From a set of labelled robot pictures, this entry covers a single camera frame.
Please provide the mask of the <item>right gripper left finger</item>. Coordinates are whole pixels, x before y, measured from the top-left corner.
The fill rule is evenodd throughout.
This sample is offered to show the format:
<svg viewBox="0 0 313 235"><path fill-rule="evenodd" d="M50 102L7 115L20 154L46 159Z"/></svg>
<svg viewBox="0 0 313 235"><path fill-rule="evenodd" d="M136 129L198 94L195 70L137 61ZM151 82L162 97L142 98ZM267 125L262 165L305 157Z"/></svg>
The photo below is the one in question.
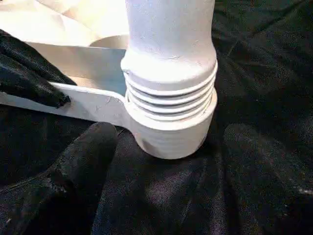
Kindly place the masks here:
<svg viewBox="0 0 313 235"><path fill-rule="evenodd" d="M89 235L117 130L91 125L44 172L0 190L3 235Z"/></svg>

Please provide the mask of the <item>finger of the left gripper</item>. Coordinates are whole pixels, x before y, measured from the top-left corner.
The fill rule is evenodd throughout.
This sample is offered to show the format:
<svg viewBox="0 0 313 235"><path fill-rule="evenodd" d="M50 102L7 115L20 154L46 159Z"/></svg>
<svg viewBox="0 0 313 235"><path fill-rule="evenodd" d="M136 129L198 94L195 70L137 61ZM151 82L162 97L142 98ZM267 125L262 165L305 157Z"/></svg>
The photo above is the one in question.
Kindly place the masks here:
<svg viewBox="0 0 313 235"><path fill-rule="evenodd" d="M0 91L54 108L70 102L69 96L47 80L3 54L0 56Z"/></svg>
<svg viewBox="0 0 313 235"><path fill-rule="evenodd" d="M48 81L76 85L74 81L46 60L35 48L4 30L0 31L0 52Z"/></svg>

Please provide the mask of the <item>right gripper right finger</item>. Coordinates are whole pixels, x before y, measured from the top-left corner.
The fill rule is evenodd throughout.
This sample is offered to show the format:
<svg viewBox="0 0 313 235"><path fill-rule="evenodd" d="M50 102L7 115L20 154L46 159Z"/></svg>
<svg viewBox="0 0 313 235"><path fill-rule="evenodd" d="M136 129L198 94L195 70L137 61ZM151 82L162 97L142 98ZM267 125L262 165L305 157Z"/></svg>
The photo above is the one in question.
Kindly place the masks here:
<svg viewBox="0 0 313 235"><path fill-rule="evenodd" d="M235 216L242 235L313 232L313 130L279 141L250 125L217 125Z"/></svg>

